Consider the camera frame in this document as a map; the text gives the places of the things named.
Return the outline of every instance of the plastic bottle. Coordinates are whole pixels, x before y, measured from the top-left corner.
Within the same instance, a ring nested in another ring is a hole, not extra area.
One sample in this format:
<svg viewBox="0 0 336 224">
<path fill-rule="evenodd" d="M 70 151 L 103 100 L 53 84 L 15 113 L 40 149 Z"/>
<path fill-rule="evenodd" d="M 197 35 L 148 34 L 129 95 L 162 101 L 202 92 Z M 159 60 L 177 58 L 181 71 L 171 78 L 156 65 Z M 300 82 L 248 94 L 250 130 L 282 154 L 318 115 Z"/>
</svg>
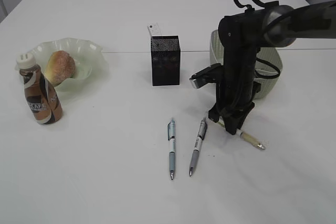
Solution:
<svg viewBox="0 0 336 224">
<path fill-rule="evenodd" d="M 27 103 L 39 124 L 57 122 L 63 110 L 53 85 L 44 77 L 32 54 L 16 59 L 23 77 Z"/>
</svg>

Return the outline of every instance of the black robotic arm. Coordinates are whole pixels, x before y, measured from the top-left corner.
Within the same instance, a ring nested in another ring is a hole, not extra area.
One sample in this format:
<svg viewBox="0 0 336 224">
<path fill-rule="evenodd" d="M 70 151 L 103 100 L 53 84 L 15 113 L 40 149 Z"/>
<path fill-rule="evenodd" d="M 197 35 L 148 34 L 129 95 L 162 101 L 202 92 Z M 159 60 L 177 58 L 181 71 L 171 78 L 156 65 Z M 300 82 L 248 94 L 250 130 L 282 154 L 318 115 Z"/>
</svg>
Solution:
<svg viewBox="0 0 336 224">
<path fill-rule="evenodd" d="M 244 13 L 225 16 L 219 23 L 218 35 L 224 50 L 224 64 L 214 64 L 191 76 L 195 88 L 216 83 L 216 103 L 208 117 L 218 122 L 221 116 L 225 129 L 236 134 L 248 113 L 254 108 L 254 95 L 260 91 L 255 77 L 274 79 L 280 70 L 271 63 L 258 59 L 261 47 L 287 47 L 296 38 L 336 38 L 336 1 L 293 9 L 278 1 L 263 3 L 252 0 L 263 9 L 235 4 L 246 8 Z M 260 61 L 277 71 L 274 76 L 263 76 L 255 71 Z"/>
</svg>

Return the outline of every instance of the ballpoint pen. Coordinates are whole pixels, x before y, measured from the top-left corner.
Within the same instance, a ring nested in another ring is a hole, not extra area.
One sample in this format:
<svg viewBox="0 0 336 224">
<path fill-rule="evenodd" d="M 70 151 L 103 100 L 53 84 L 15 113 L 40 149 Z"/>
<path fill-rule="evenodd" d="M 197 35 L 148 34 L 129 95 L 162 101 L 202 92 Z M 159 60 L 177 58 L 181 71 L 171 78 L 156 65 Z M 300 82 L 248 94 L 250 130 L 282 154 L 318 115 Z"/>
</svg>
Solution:
<svg viewBox="0 0 336 224">
<path fill-rule="evenodd" d="M 172 118 L 168 124 L 168 141 L 169 141 L 169 173 L 173 180 L 175 176 L 175 159 L 176 159 L 176 140 L 175 140 L 175 120 Z"/>
<path fill-rule="evenodd" d="M 198 129 L 198 134 L 197 134 L 197 138 L 196 138 L 196 143 L 195 143 L 195 147 L 194 147 L 194 151 L 193 151 L 193 155 L 191 157 L 191 162 L 190 162 L 190 166 L 189 166 L 189 176 L 192 176 L 193 173 L 196 170 L 196 165 L 197 165 L 197 161 L 198 161 L 198 156 L 199 156 L 199 152 L 201 150 L 201 146 L 202 146 L 202 141 L 204 140 L 204 136 L 206 133 L 206 129 L 207 129 L 207 123 L 206 123 L 206 117 L 204 117 L 201 121 L 200 127 Z"/>
<path fill-rule="evenodd" d="M 219 118 L 219 121 L 217 123 L 225 128 L 222 117 Z M 251 136 L 250 134 L 247 134 L 246 132 L 240 129 L 237 129 L 236 135 L 239 136 L 242 140 L 246 141 L 247 143 L 250 143 L 255 148 L 258 148 L 260 150 L 266 149 L 265 146 L 261 144 L 255 137 Z"/>
</svg>

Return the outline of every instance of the pen tip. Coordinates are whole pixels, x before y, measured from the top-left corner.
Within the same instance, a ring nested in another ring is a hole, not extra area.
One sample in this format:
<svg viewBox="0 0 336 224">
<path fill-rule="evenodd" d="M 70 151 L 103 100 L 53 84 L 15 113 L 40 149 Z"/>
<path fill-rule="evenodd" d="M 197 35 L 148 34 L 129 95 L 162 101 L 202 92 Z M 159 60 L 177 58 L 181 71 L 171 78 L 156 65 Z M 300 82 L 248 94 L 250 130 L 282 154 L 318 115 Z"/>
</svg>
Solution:
<svg viewBox="0 0 336 224">
<path fill-rule="evenodd" d="M 266 149 L 265 146 L 264 146 L 263 144 L 258 144 L 257 146 L 258 146 L 258 148 L 261 149 L 261 150 L 265 150 L 265 149 Z"/>
</svg>

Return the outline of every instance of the black box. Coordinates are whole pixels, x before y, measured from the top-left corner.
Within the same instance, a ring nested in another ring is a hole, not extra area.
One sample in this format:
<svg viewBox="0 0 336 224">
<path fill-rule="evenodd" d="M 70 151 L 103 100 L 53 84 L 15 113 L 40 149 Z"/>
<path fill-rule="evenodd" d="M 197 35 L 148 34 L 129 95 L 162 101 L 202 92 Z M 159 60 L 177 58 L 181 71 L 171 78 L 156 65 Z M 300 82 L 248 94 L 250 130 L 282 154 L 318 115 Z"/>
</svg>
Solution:
<svg viewBox="0 0 336 224">
<path fill-rule="evenodd" d="M 180 85 L 181 50 L 178 36 L 151 38 L 153 86 Z"/>
</svg>

